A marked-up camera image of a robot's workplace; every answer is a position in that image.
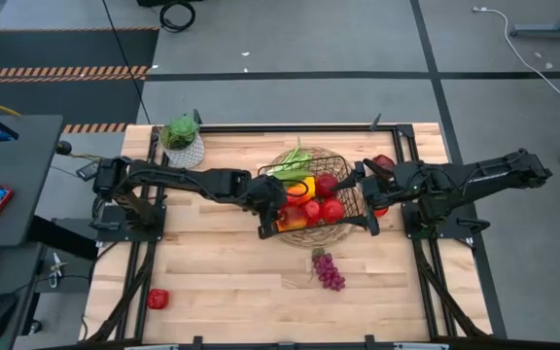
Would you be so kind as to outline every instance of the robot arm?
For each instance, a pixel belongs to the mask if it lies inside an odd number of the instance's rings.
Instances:
[[[261,220],[261,239],[278,233],[275,221],[287,202],[283,184],[275,177],[253,179],[249,171],[238,169],[191,171],[125,157],[102,159],[92,190],[103,200],[116,201],[131,225],[151,227],[159,217],[157,209],[133,192],[143,185],[199,193],[206,199],[252,211]]]
[[[362,185],[367,204],[363,226],[372,235],[379,233],[373,210],[417,200],[420,225],[434,227],[455,208],[505,189],[538,188],[552,176],[537,156],[526,150],[464,165],[409,161],[387,170],[369,159],[364,164],[374,175],[366,176],[363,163],[358,162],[349,178],[336,189]]]

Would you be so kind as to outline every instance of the white cable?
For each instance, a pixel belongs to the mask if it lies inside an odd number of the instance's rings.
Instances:
[[[520,53],[515,49],[515,46],[513,45],[513,43],[511,42],[511,40],[509,39],[509,36],[508,36],[509,19],[507,18],[507,16],[505,16],[505,14],[503,14],[502,12],[500,12],[498,10],[491,10],[491,9],[484,8],[484,7],[479,8],[477,6],[472,7],[472,11],[476,12],[476,13],[492,13],[492,14],[497,14],[500,17],[502,17],[505,20],[505,40],[507,40],[507,43],[509,44],[509,47],[513,50],[513,53],[515,53],[515,55],[520,59],[520,61],[522,63],[524,63],[524,65],[527,68],[529,68],[533,72],[537,73],[540,77],[542,77],[542,79],[545,80],[546,83],[548,83],[550,85],[551,88],[554,88],[554,90],[558,94],[560,94],[560,89],[558,87],[556,87],[548,78],[546,78],[545,75],[542,74],[542,72],[533,68],[533,66],[531,66],[530,64],[526,63],[524,58],[522,58]]]

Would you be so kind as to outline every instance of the red grapes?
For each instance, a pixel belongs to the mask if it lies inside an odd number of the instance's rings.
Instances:
[[[334,267],[332,254],[316,255],[312,261],[319,275],[319,281],[323,282],[323,288],[337,292],[345,288],[345,277],[340,277],[338,268]]]

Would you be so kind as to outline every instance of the hazard tape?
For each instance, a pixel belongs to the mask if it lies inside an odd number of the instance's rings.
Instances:
[[[79,82],[96,80],[146,80],[151,68],[132,66],[14,67],[0,68],[0,83]]]
[[[70,32],[70,31],[111,31],[112,27],[99,28],[0,28],[0,32]],[[159,30],[157,27],[118,27],[116,30]]]
[[[64,133],[123,132],[130,122],[67,124]]]

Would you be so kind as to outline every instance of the wooden tabletop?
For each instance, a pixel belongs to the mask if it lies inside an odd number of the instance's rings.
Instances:
[[[420,158],[447,162],[438,124],[413,126]],[[150,126],[130,126],[122,155],[144,159],[150,134]],[[378,154],[395,158],[392,137],[385,132],[205,133],[206,156],[197,169],[230,167],[256,174],[295,147],[298,136],[302,146],[328,148],[351,162]],[[166,194],[166,231],[157,245],[152,288],[169,290],[170,302],[164,310],[148,310],[144,343],[191,343],[195,335],[206,343],[354,342],[364,341],[365,334],[377,341],[429,339],[399,206],[380,218],[378,236],[355,227],[347,240],[327,249],[347,279],[345,290],[332,292],[312,278],[311,251],[275,238],[259,240],[258,219],[251,214],[194,193]],[[451,295],[490,332],[471,250],[449,239],[440,240],[439,247]],[[120,243],[94,270],[86,309],[90,334],[122,295],[129,248]],[[131,304],[127,335],[133,334],[137,302]]]

